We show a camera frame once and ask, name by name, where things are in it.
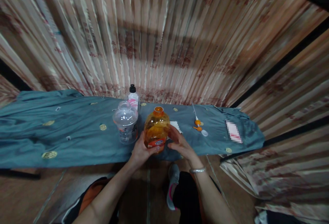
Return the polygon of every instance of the bottle cap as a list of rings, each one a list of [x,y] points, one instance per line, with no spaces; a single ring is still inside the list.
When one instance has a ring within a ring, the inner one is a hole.
[[[136,92],[136,87],[135,85],[131,84],[130,87],[129,87],[129,92],[130,93],[135,93]]]
[[[163,107],[155,107],[154,108],[154,111],[153,111],[153,115],[155,116],[155,117],[162,117],[163,116],[163,114],[164,114],[164,112],[163,112]]]

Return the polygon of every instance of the beige patterned curtain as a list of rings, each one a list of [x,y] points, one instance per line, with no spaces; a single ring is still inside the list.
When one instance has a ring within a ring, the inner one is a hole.
[[[256,208],[293,215],[306,223],[329,222],[329,126],[222,163],[250,194]]]
[[[266,139],[329,115],[328,39],[329,30],[240,105]]]
[[[15,101],[19,91],[0,75],[0,108]]]
[[[34,90],[227,106],[328,13],[306,0],[0,0],[1,58]]]

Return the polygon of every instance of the wrist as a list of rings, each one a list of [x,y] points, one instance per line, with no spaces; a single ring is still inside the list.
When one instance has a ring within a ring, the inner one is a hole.
[[[134,174],[139,168],[137,163],[131,159],[129,159],[129,161],[127,161],[127,163],[124,166],[127,168],[128,172],[131,172],[131,174]]]
[[[201,162],[200,158],[197,156],[197,154],[194,154],[188,159],[188,163],[192,169],[200,169],[203,168],[204,165]]]

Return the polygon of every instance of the silver bracelet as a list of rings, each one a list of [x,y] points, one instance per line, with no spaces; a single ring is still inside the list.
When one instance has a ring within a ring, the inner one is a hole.
[[[190,169],[190,173],[201,173],[206,170],[206,167],[202,167],[200,169]]]

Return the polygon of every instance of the white squeeze bottle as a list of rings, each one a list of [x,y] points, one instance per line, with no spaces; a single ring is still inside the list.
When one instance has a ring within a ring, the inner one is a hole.
[[[138,112],[132,108],[128,101],[119,103],[118,109],[113,115],[113,121],[117,125],[120,134],[120,142],[128,145],[136,141]]]
[[[128,102],[130,105],[138,111],[139,107],[139,96],[136,92],[135,85],[131,84],[129,87]]]

